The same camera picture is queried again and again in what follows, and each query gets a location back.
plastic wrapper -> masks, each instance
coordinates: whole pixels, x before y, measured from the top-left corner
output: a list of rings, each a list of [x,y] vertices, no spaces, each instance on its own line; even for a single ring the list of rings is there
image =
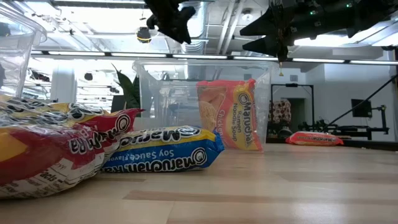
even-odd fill
[[[294,133],[286,139],[286,143],[304,146],[335,146],[338,144],[344,144],[340,138],[332,134],[313,133],[307,131]]]
[[[224,150],[219,134],[179,126],[134,131],[103,166],[105,172],[180,172],[206,168]]]
[[[257,136],[255,80],[197,83],[203,127],[220,133],[226,147],[262,150]]]
[[[139,112],[0,96],[0,198],[43,197],[94,176]]]

maruchan logo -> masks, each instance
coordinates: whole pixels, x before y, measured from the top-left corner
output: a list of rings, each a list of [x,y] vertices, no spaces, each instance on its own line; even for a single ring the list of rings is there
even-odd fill
[[[82,130],[80,131],[82,137],[69,140],[69,149],[72,154],[79,153],[81,155],[86,154],[87,151],[91,151],[93,149],[101,149],[102,142],[105,142],[109,139],[115,140],[116,136],[120,135],[121,133],[125,133],[129,129],[130,124],[130,117],[126,114],[122,114],[117,118],[112,129],[105,132],[94,131],[92,138],[90,138],[89,134],[91,129],[88,127],[82,127]]]
[[[120,147],[135,144],[144,144],[150,141],[179,142],[183,138],[197,136],[200,134],[200,132],[200,129],[190,126],[182,126],[176,129],[147,129],[135,132],[137,133],[137,135],[135,136],[122,138],[122,140],[120,141]]]
[[[201,166],[205,162],[207,162],[206,151],[204,148],[199,147],[196,148],[189,157],[138,162],[133,164],[128,163],[123,166],[107,167],[103,170],[105,172],[170,172]]]
[[[244,133],[244,138],[246,142],[246,147],[250,146],[250,144],[253,142],[252,138],[252,121],[251,121],[251,108],[252,108],[252,103],[250,101],[250,96],[241,93],[238,96],[239,103],[243,106],[243,133]]]
[[[68,117],[74,121],[80,121],[86,115],[104,115],[104,111],[101,108],[92,108],[77,103],[70,103],[68,107]]]

orange ramen package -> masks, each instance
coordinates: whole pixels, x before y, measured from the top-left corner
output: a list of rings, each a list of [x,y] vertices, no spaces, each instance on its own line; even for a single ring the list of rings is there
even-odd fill
[[[286,139],[286,143],[303,146],[335,146],[344,144],[340,138],[326,133],[299,131]]]
[[[44,197],[94,176],[140,111],[0,95],[0,198]]]
[[[255,80],[197,83],[203,128],[221,135],[225,147],[262,150],[257,136]]]

black frame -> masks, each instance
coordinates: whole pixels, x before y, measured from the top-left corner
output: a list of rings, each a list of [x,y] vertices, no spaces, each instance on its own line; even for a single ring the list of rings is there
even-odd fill
[[[296,83],[286,83],[286,84],[271,84],[271,109],[274,108],[274,86],[285,86],[291,88],[297,88],[299,86],[308,86],[311,88],[311,105],[312,105],[312,125],[315,125],[315,106],[313,100],[313,85],[300,85]],[[274,114],[271,113],[271,123],[274,120]]]

robotic arm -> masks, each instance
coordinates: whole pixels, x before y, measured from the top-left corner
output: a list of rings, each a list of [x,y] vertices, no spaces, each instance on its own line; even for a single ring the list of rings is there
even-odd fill
[[[188,0],[144,0],[153,15],[147,20],[149,29],[159,28],[159,32],[172,38],[178,43],[191,44],[187,22],[196,10],[194,7],[183,7],[178,10],[178,5]]]
[[[196,13],[193,7],[178,5],[189,0],[144,0],[153,15],[147,20],[150,29],[179,43],[191,43],[187,22]],[[241,35],[265,37],[243,45],[244,50],[287,59],[287,46],[302,38],[346,29],[349,38],[366,30],[398,10],[398,0],[279,0],[271,2],[260,18],[241,29]]]
[[[270,4],[260,18],[241,29],[241,35],[265,35],[243,45],[244,50],[287,59],[287,46],[302,38],[346,29],[349,38],[398,10],[398,0],[283,0]]]

